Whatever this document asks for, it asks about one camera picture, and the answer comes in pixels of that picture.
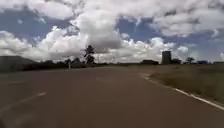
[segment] road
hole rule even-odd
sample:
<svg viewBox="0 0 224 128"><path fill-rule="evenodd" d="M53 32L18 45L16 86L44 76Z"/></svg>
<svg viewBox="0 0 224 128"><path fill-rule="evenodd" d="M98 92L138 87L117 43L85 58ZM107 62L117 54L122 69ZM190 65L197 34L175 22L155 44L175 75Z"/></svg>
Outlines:
<svg viewBox="0 0 224 128"><path fill-rule="evenodd" d="M224 128L224 111L150 83L139 72L2 74L0 119L5 128Z"/></svg>

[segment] building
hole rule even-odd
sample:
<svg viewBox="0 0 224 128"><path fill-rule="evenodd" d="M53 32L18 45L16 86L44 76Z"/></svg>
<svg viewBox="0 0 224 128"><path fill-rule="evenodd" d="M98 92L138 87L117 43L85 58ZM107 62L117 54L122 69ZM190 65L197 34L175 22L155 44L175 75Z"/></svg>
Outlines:
<svg viewBox="0 0 224 128"><path fill-rule="evenodd" d="M172 61L171 51L163 51L162 64L171 64L171 61Z"/></svg>

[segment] distant hill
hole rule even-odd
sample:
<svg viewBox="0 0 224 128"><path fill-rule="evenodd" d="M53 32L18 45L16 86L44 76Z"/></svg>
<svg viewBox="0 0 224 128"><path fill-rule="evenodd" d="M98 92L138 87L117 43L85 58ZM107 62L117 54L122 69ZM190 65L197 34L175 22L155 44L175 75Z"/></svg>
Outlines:
<svg viewBox="0 0 224 128"><path fill-rule="evenodd" d="M24 65L35 63L20 56L0 56L0 72L13 72L23 69Z"/></svg>

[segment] blue sky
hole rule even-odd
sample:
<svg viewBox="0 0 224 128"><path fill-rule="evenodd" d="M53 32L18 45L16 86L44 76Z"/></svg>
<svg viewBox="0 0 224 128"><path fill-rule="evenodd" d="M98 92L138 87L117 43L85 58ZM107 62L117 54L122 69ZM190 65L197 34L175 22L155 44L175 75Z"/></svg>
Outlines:
<svg viewBox="0 0 224 128"><path fill-rule="evenodd" d="M180 59L192 56L222 60L224 11L214 5L224 2L185 0L182 10L177 0L168 1L173 4L162 2L161 7L152 6L160 0L124 0L121 4L116 0L3 2L0 55L62 59L79 56L91 44L98 48L102 61L110 61L114 56L118 61L160 60L163 50L172 50L173 56Z"/></svg>

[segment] grass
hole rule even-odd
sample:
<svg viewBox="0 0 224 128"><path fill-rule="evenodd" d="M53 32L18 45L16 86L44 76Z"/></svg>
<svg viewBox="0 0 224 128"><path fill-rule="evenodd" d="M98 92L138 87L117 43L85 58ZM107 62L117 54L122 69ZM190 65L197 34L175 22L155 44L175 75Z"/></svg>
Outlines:
<svg viewBox="0 0 224 128"><path fill-rule="evenodd" d="M158 66L151 78L161 83L224 104L224 66Z"/></svg>

